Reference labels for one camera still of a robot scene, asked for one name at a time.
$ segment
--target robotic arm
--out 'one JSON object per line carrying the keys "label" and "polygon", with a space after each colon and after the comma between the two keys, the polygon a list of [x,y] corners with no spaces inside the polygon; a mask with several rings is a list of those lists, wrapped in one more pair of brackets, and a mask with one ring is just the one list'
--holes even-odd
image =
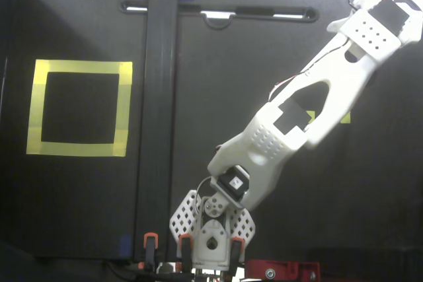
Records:
{"label": "robotic arm", "polygon": [[[399,48],[420,40],[423,14],[407,4],[355,0],[354,6],[358,10],[348,18],[329,25],[335,37],[304,70],[257,112],[244,132],[219,148],[208,166],[216,193],[200,199],[190,191],[173,215],[178,257],[183,258],[181,237],[188,237],[193,267],[234,275],[234,241],[242,242],[235,254],[242,262],[255,233],[248,211],[274,190],[287,160],[302,146],[318,145],[350,111],[373,72]],[[329,93],[321,115],[309,123],[291,96],[320,81]]]}

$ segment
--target yellow tape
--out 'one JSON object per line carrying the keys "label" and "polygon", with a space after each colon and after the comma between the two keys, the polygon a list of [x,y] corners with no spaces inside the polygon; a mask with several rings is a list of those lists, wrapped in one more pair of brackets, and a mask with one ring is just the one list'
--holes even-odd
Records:
{"label": "yellow tape", "polygon": [[316,119],[316,112],[313,110],[306,110],[308,115],[311,117],[309,123],[312,123]]}
{"label": "yellow tape", "polygon": [[[119,74],[116,128],[111,144],[56,143],[41,141],[42,116],[48,73]],[[132,88],[132,62],[37,60],[32,84],[26,153],[70,157],[124,157],[128,142]]]}
{"label": "yellow tape", "polygon": [[341,123],[351,123],[351,113],[348,112],[341,120]]}
{"label": "yellow tape", "polygon": [[[316,120],[316,112],[314,110],[306,110],[308,115],[311,117],[309,124]],[[351,113],[348,112],[345,117],[341,120],[341,123],[351,123]]]}

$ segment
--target red mount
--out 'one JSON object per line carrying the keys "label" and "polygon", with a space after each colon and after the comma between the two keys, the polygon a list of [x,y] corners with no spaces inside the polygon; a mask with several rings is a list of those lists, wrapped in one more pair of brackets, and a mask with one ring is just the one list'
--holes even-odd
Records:
{"label": "red mount", "polygon": [[[274,270],[274,278],[266,276],[268,270]],[[245,262],[245,277],[263,281],[298,281],[320,282],[320,265],[313,262],[281,262],[249,260]]]}

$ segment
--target screw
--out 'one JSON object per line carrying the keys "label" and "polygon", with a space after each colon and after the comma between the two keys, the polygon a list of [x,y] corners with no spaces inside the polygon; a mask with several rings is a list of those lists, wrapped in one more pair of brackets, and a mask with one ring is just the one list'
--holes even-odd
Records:
{"label": "screw", "polygon": [[269,280],[273,280],[273,279],[275,278],[275,276],[276,276],[276,272],[275,272],[275,270],[273,270],[273,269],[267,269],[267,270],[266,270],[266,277],[267,277]]}

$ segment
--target perforated white plate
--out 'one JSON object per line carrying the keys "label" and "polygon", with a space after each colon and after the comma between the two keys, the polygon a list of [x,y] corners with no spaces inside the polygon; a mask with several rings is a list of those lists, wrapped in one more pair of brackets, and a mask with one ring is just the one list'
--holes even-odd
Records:
{"label": "perforated white plate", "polygon": [[[190,190],[186,194],[184,200],[174,212],[169,223],[173,238],[178,245],[176,256],[181,257],[179,247],[179,236],[182,234],[193,235],[194,229],[197,225],[197,213],[194,208],[194,198],[196,196],[195,190]],[[197,197],[197,208],[200,208],[201,197]],[[245,240],[245,248],[249,245],[251,239],[256,232],[256,225],[252,220],[250,213],[246,209],[236,209],[228,207],[229,219],[231,222],[231,238],[240,237]]]}
{"label": "perforated white plate", "polygon": [[363,9],[349,18],[340,31],[378,62],[401,47],[401,41]]}

